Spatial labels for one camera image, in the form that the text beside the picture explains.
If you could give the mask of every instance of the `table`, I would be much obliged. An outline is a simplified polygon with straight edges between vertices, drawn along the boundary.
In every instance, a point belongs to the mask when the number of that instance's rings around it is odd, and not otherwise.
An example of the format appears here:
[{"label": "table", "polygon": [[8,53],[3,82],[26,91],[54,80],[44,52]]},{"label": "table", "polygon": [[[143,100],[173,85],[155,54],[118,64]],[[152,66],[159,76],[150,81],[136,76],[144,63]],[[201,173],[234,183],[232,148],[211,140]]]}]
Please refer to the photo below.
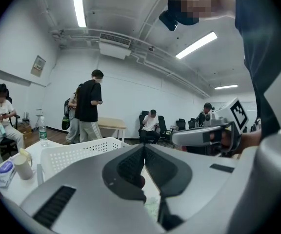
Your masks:
[{"label": "table", "polygon": [[120,140],[120,131],[122,132],[122,142],[124,142],[126,125],[122,119],[98,117],[99,128],[113,129],[118,131],[118,140]]},{"label": "table", "polygon": [[[59,146],[63,146],[63,145],[48,140],[48,147],[59,147]],[[15,202],[17,205],[20,205],[23,202],[23,200],[34,189],[36,189],[38,187],[36,171],[37,171],[37,164],[40,164],[40,157],[41,157],[41,152],[43,149],[44,149],[44,147],[41,146],[40,142],[37,142],[37,143],[29,146],[28,148],[26,148],[26,151],[28,151],[31,154],[32,160],[33,160],[33,165],[32,165],[33,177],[28,180],[22,180],[19,177],[18,173],[15,173],[8,188],[0,188],[0,192],[4,197]]]}]

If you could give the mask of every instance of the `ceiling light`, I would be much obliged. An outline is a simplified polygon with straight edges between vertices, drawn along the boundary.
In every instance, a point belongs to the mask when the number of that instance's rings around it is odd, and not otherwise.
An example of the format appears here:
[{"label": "ceiling light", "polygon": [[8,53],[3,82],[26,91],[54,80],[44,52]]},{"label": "ceiling light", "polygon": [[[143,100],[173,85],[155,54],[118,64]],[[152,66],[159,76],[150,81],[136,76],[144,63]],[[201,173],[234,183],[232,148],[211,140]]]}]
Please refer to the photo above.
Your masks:
[{"label": "ceiling light", "polygon": [[224,88],[237,88],[238,85],[229,85],[229,86],[223,86],[223,87],[216,87],[215,89],[218,90],[218,89],[224,89]]},{"label": "ceiling light", "polygon": [[83,0],[73,0],[79,27],[86,27]]},{"label": "ceiling light", "polygon": [[198,41],[191,44],[188,48],[184,49],[182,52],[176,55],[178,59],[182,59],[186,55],[190,54],[191,52],[199,49],[200,47],[206,45],[207,43],[215,40],[217,35],[214,32],[209,33],[208,35],[204,36],[203,38],[199,39]]}]

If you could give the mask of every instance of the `black t-shirt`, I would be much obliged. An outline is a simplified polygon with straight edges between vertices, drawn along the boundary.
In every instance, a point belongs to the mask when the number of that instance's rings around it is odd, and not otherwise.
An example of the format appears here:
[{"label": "black t-shirt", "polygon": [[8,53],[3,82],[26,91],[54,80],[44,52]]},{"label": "black t-shirt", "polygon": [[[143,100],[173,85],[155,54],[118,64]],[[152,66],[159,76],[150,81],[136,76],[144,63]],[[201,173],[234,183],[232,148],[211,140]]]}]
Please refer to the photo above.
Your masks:
[{"label": "black t-shirt", "polygon": [[204,122],[205,122],[205,113],[204,111],[202,111],[199,114],[199,126],[202,127]]},{"label": "black t-shirt", "polygon": [[281,15],[271,0],[236,0],[235,26],[243,38],[264,138],[280,129],[264,93],[281,72]]},{"label": "black t-shirt", "polygon": [[97,106],[91,104],[92,100],[101,101],[101,86],[95,80],[86,81],[80,89],[75,118],[80,121],[97,122]]}]

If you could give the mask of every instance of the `air conditioner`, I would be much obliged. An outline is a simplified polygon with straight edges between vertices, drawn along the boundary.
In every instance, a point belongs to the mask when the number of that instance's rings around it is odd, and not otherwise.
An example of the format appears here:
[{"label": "air conditioner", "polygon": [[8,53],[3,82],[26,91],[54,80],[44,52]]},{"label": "air conditioner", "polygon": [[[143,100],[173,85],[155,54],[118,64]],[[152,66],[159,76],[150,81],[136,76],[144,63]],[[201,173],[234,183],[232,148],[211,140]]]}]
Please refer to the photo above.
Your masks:
[{"label": "air conditioner", "polygon": [[103,55],[125,59],[131,54],[129,50],[131,40],[110,34],[100,34],[100,53]]}]

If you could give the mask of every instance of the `woman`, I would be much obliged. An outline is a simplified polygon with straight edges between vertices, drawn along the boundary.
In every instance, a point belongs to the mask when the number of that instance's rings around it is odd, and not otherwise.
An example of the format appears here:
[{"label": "woman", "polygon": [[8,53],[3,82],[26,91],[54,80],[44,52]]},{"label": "woman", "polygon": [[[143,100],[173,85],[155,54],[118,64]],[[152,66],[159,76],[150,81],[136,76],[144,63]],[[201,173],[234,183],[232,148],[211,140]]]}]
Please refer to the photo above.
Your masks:
[{"label": "woman", "polygon": [[66,143],[65,145],[70,145],[74,143],[79,143],[79,120],[75,118],[75,112],[77,107],[77,98],[79,97],[79,92],[82,84],[80,84],[76,90],[75,93],[72,94],[70,97],[68,107],[70,109],[69,111],[69,120],[70,120],[70,130],[66,137]]}]

